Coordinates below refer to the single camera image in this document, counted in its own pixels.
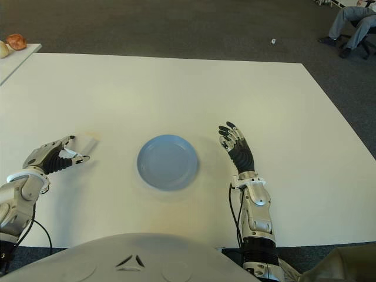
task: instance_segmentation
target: shoe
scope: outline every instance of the shoe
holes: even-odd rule
[[[347,57],[349,57],[350,53],[351,53],[350,48],[343,49],[340,53],[340,57],[343,59],[346,59]]]
[[[327,36],[327,37],[321,37],[318,39],[319,43],[323,43],[329,46],[335,46],[337,43],[337,40],[334,40],[333,38]]]

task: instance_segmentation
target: person's leg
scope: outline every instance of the person's leg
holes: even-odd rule
[[[349,48],[351,50],[355,49],[358,46],[358,44],[362,41],[363,37],[370,30],[370,28],[373,28],[375,26],[376,26],[376,14],[363,18],[359,22],[357,26],[357,31],[355,32],[355,34],[346,43],[346,48]]]
[[[329,37],[331,39],[337,39],[347,21],[359,21],[369,15],[367,10],[369,9],[364,7],[345,7],[340,10],[329,30]]]

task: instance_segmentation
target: robotic hand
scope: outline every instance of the robotic hand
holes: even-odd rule
[[[49,189],[47,175],[90,159],[89,156],[59,157],[74,138],[67,136],[35,149],[25,160],[23,169],[8,176],[7,184],[0,187],[0,270],[12,260],[14,250],[24,238],[18,240],[22,231],[33,223],[35,203]]]
[[[254,171],[253,155],[241,131],[231,122],[219,126],[219,141],[234,162],[238,174],[231,189],[241,190],[241,234],[239,218],[235,219],[237,234],[244,256],[243,268],[261,281],[284,281],[279,267],[275,238],[269,215],[270,196],[264,188],[265,180]]]

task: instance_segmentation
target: chair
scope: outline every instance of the chair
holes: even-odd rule
[[[374,0],[369,0],[369,1],[367,1],[366,7],[368,7],[368,6],[369,6],[371,3],[373,3],[373,2],[376,2],[376,1],[374,1]],[[358,23],[359,23],[359,21],[352,21],[352,22],[351,22],[351,24],[352,24],[355,28],[357,27]],[[359,43],[359,45],[362,45],[362,47],[364,48],[364,50],[365,50],[366,53],[367,53],[367,55],[363,57],[363,59],[365,59],[365,60],[367,60],[368,57],[369,57],[370,54],[371,54],[371,51],[370,51],[369,46],[372,47],[372,48],[374,48],[374,49],[376,49],[376,46],[375,46],[375,45],[373,45],[372,43],[370,43],[370,42],[367,41],[367,37],[368,37],[369,34],[376,34],[376,27],[374,27],[374,28],[370,28],[370,30],[368,31],[368,33],[363,37],[362,41]],[[341,34],[340,37],[339,37],[339,39],[340,39],[341,37],[351,38],[350,35],[346,35],[346,34]]]

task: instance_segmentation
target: person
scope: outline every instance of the person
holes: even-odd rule
[[[367,0],[358,0],[357,6],[345,7],[337,15],[327,37],[319,38],[320,43],[335,46],[337,38],[347,21],[359,21],[355,34],[346,43],[340,53],[340,57],[347,58],[351,51],[361,42],[368,30],[376,26],[376,3],[371,3],[369,7],[359,7]]]

